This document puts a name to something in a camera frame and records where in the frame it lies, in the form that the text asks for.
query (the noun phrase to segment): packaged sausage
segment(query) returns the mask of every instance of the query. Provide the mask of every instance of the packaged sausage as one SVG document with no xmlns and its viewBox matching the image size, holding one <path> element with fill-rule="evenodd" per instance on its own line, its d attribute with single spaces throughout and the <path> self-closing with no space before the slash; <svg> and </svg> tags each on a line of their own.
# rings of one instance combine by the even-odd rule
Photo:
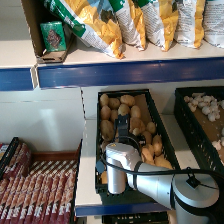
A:
<svg viewBox="0 0 224 224">
<path fill-rule="evenodd" d="M 18 222 L 19 224 L 24 223 L 24 220 L 26 218 L 27 211 L 29 209 L 30 201 L 31 201 L 35 186 L 36 186 L 36 184 L 38 184 L 40 182 L 40 179 L 41 179 L 41 177 L 39 177 L 39 179 L 37 180 L 37 177 L 33 176 L 31 181 L 30 181 L 29 187 L 28 187 L 27 192 L 26 192 L 26 197 L 25 197 L 25 200 L 24 200 L 24 203 L 23 203 L 21 213 L 20 214 L 18 213 L 18 216 L 17 216 L 17 218 L 19 217 L 19 222 Z"/>
<path fill-rule="evenodd" d="M 34 223 L 36 223 L 36 224 L 38 224 L 38 223 L 42 224 L 43 223 L 44 214 L 46 212 L 47 202 L 48 202 L 48 198 L 49 198 L 49 195 L 50 195 L 50 192 L 51 192 L 52 183 L 53 183 L 53 178 L 51 176 L 48 176 L 47 180 L 46 180 L 45 187 L 44 187 L 44 193 L 43 193 L 42 201 L 41 201 L 38 213 L 37 213 L 36 218 L 35 218 Z"/>
<path fill-rule="evenodd" d="M 43 175 L 39 175 L 37 177 L 37 181 L 36 181 L 35 187 L 33 189 L 32 198 L 30 200 L 30 205 L 29 205 L 29 208 L 27 210 L 27 215 L 26 215 L 24 224 L 30 224 L 33 221 L 34 211 L 35 211 L 35 208 L 36 208 L 36 204 L 37 204 L 37 200 L 38 200 L 38 197 L 39 197 L 39 194 L 40 194 L 40 190 L 41 190 L 41 187 L 42 187 L 43 180 L 44 180 Z"/>
<path fill-rule="evenodd" d="M 138 0 L 144 16 L 146 37 L 162 51 L 168 51 L 178 21 L 177 3 L 173 0 Z"/>
<path fill-rule="evenodd" d="M 35 208 L 35 211 L 34 211 L 34 216 L 33 216 L 33 221 L 32 221 L 33 224 L 36 223 L 36 217 L 38 215 L 39 208 L 41 206 L 46 181 L 47 181 L 47 176 L 44 177 L 44 180 L 43 180 L 43 183 L 42 183 L 42 186 L 41 186 L 41 189 L 40 189 L 40 193 L 39 193 L 39 196 L 38 196 L 38 199 L 37 199 L 36 208 Z"/>
<path fill-rule="evenodd" d="M 52 208 L 53 208 L 53 204 L 54 204 L 54 198 L 55 198 L 55 194 L 57 191 L 59 179 L 60 179 L 59 176 L 55 176 L 53 179 L 51 192 L 50 192 L 49 199 L 47 202 L 47 208 L 46 208 L 43 223 L 49 223 L 49 221 L 50 221 L 51 212 L 52 212 Z"/>
<path fill-rule="evenodd" d="M 3 196 L 4 196 L 4 193 L 5 193 L 6 189 L 7 189 L 8 184 L 9 184 L 9 180 L 8 179 L 3 179 L 1 181 L 1 185 L 0 185 L 0 202 L 1 202 L 2 198 L 3 198 Z"/>
<path fill-rule="evenodd" d="M 202 27 L 205 0 L 177 1 L 178 24 L 174 39 L 181 45 L 199 48 L 204 37 Z"/>
<path fill-rule="evenodd" d="M 74 186 L 75 186 L 75 173 L 72 172 L 69 177 L 68 190 L 66 192 L 64 224 L 69 223 L 69 218 L 71 215 L 71 203 L 73 200 Z"/>
<path fill-rule="evenodd" d="M 19 180 L 19 184 L 17 186 L 16 192 L 15 192 L 14 196 L 12 196 L 12 198 L 13 198 L 12 202 L 11 202 L 11 199 L 10 199 L 10 196 L 11 196 L 11 192 L 10 192 L 8 201 L 6 202 L 6 207 L 9 206 L 9 210 L 8 210 L 8 214 L 6 216 L 6 220 L 4 222 L 5 224 L 10 224 L 10 221 L 11 221 L 11 218 L 12 218 L 12 215 L 13 215 L 13 211 L 16 207 L 16 203 L 18 201 L 18 198 L 19 198 L 20 192 L 22 190 L 24 181 L 25 181 L 25 178 L 21 177 L 20 180 Z"/>
<path fill-rule="evenodd" d="M 54 15 L 68 24 L 88 45 L 121 59 L 122 37 L 109 1 L 41 0 Z"/>
<path fill-rule="evenodd" d="M 137 1 L 109 0 L 121 28 L 122 39 L 125 43 L 145 49 L 145 23 L 143 13 Z"/>
<path fill-rule="evenodd" d="M 67 177 L 65 176 L 64 173 L 60 175 L 60 180 L 58 183 L 57 191 L 55 194 L 54 198 L 54 204 L 52 207 L 52 212 L 51 212 L 51 218 L 49 224 L 55 224 L 57 217 L 58 217 L 58 211 L 59 211 L 59 205 L 61 203 L 65 183 L 66 183 Z"/>
<path fill-rule="evenodd" d="M 23 187 L 22 187 L 21 192 L 19 194 L 19 198 L 18 198 L 18 200 L 16 202 L 16 206 L 13 210 L 13 214 L 12 214 L 12 217 L 11 217 L 11 224 L 17 224 L 18 223 L 19 216 L 20 216 L 22 206 L 23 206 L 23 202 L 25 200 L 27 189 L 29 187 L 30 182 L 31 182 L 31 176 L 28 176 L 23 183 Z"/>
<path fill-rule="evenodd" d="M 13 186 L 14 180 L 15 180 L 14 177 L 9 178 L 9 184 L 8 184 L 6 190 L 5 190 L 5 193 L 2 197 L 1 204 L 0 204 L 0 216 L 2 215 L 3 209 L 5 207 L 6 201 L 8 199 L 9 194 L 10 194 L 10 191 L 11 191 L 11 188 Z"/>
<path fill-rule="evenodd" d="M 12 185 L 12 187 L 10 189 L 7 201 L 5 203 L 4 210 L 3 210 L 2 214 L 1 214 L 0 224 L 4 224 L 4 222 L 5 222 L 6 216 L 8 214 L 9 208 L 10 208 L 10 205 L 11 205 L 12 200 L 14 198 L 14 195 L 16 193 L 16 189 L 17 189 L 17 186 L 19 184 L 19 181 L 20 181 L 20 178 L 16 177 L 14 182 L 13 182 L 13 185 Z"/>
<path fill-rule="evenodd" d="M 206 0 L 203 28 L 205 40 L 215 47 L 224 48 L 224 1 Z"/>
</svg>

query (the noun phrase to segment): store shelf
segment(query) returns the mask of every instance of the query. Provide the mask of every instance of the store shelf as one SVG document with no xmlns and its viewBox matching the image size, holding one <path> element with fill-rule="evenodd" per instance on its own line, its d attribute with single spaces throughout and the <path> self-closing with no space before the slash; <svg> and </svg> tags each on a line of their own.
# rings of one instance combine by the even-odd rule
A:
<svg viewBox="0 0 224 224">
<path fill-rule="evenodd" d="M 18 1 L 1 2 L 0 30 L 0 91 L 33 90 L 36 57 Z"/>
<path fill-rule="evenodd" d="M 197 162 L 193 154 L 189 150 L 186 140 L 181 132 L 174 115 L 162 116 L 169 137 L 174 144 L 175 153 L 181 168 L 191 166 L 198 168 Z M 96 120 L 86 120 L 83 133 L 83 144 L 81 149 L 79 174 L 76 191 L 76 216 L 95 216 L 109 215 L 121 213 L 142 213 L 153 211 L 167 211 L 168 209 L 158 203 L 139 203 L 139 204 L 122 204 L 119 205 L 104 205 L 100 195 L 95 191 L 95 164 L 96 164 Z"/>
<path fill-rule="evenodd" d="M 200 50 L 173 43 L 168 52 L 148 43 L 138 52 L 125 46 L 126 58 L 111 58 L 80 40 L 62 64 L 38 66 L 41 88 L 124 85 L 223 78 L 224 49 L 203 41 Z"/>
</svg>

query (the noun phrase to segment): yellow chip bag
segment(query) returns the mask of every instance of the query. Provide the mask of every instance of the yellow chip bag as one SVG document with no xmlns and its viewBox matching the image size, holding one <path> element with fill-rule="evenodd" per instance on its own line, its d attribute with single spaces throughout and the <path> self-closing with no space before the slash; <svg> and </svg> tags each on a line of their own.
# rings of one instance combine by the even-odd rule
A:
<svg viewBox="0 0 224 224">
<path fill-rule="evenodd" d="M 168 51 L 178 21 L 178 11 L 172 0 L 138 0 L 146 25 L 146 37 L 162 51 Z"/>
<path fill-rule="evenodd" d="M 121 28 L 125 43 L 145 49 L 145 23 L 138 3 L 132 0 L 109 0 Z"/>
<path fill-rule="evenodd" d="M 202 27 L 205 0 L 181 0 L 177 2 L 179 19 L 174 39 L 181 45 L 199 48 L 204 37 Z"/>
<path fill-rule="evenodd" d="M 109 1 L 40 0 L 54 15 L 69 25 L 84 43 L 105 54 L 123 58 L 122 37 Z"/>
</svg>

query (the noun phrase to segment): black plastic tray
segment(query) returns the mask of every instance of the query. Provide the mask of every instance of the black plastic tray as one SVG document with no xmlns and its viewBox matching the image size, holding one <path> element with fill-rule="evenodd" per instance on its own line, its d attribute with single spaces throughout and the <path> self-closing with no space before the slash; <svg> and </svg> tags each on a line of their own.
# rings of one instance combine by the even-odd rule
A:
<svg viewBox="0 0 224 224">
<path fill-rule="evenodd" d="M 176 159 L 174 153 L 174 148 L 170 143 L 170 139 L 167 135 L 167 132 L 163 126 L 162 120 L 159 116 L 159 113 L 156 109 L 155 103 L 149 93 L 148 89 L 143 90 L 128 90 L 128 91 L 115 91 L 115 92 L 99 92 L 98 93 L 98 105 L 97 105 L 97 137 L 96 137 L 96 161 L 99 160 L 101 155 L 100 145 L 102 143 L 101 133 L 100 133 L 100 104 L 99 99 L 102 94 L 106 93 L 109 97 L 121 97 L 122 95 L 128 94 L 132 96 L 137 96 L 144 94 L 146 102 L 148 105 L 148 110 L 151 115 L 152 121 L 157 126 L 157 134 L 162 136 L 163 141 L 163 154 L 167 160 L 170 161 L 174 169 L 180 169 L 179 163 Z M 100 174 L 95 170 L 95 189 L 96 193 L 100 194 L 101 200 L 107 204 L 114 204 L 122 201 L 122 203 L 144 203 L 144 202 L 154 202 L 154 200 L 146 195 L 131 189 L 128 184 L 126 185 L 126 190 L 119 195 L 113 195 L 108 192 L 107 184 L 101 184 Z"/>
<path fill-rule="evenodd" d="M 177 88 L 175 91 L 176 100 L 174 115 L 182 129 L 187 143 L 198 162 L 201 169 L 211 169 L 224 175 L 224 166 L 222 165 L 216 149 L 211 144 L 203 128 L 197 121 L 194 113 L 191 112 L 185 96 L 192 96 L 192 93 L 205 93 L 212 95 L 218 100 L 224 99 L 224 87 L 190 87 Z"/>
<path fill-rule="evenodd" d="M 139 214 L 124 214 L 124 215 L 106 215 L 102 216 L 102 223 L 104 224 L 125 224 L 125 223 L 139 223 L 139 224 L 169 224 L 168 215 L 166 212 L 154 213 L 139 213 Z"/>
<path fill-rule="evenodd" d="M 19 145 L 19 138 L 14 137 L 12 141 L 10 142 L 6 152 L 4 153 L 1 161 L 0 161 L 0 179 L 2 179 L 2 176 L 5 171 L 5 167 L 9 164 L 12 156 L 14 155 L 17 146 Z"/>
</svg>

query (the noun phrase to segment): snack bag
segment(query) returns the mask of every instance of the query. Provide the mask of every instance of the snack bag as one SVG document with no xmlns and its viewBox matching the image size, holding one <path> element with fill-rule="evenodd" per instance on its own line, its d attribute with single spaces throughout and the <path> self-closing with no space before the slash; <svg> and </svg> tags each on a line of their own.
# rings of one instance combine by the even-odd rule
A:
<svg viewBox="0 0 224 224">
<path fill-rule="evenodd" d="M 202 27 L 205 0 L 177 1 L 179 13 L 174 39 L 181 45 L 199 48 L 204 37 Z"/>
<path fill-rule="evenodd" d="M 40 0 L 54 15 L 69 25 L 83 42 L 105 54 L 123 58 L 122 37 L 109 1 Z"/>
<path fill-rule="evenodd" d="M 203 20 L 205 40 L 215 47 L 224 48 L 224 1 L 206 0 Z"/>
<path fill-rule="evenodd" d="M 143 13 L 135 0 L 109 0 L 121 28 L 123 41 L 145 49 L 145 23 Z"/>
<path fill-rule="evenodd" d="M 168 51 L 178 21 L 177 4 L 172 0 L 138 0 L 146 26 L 146 37 L 162 51 Z"/>
</svg>

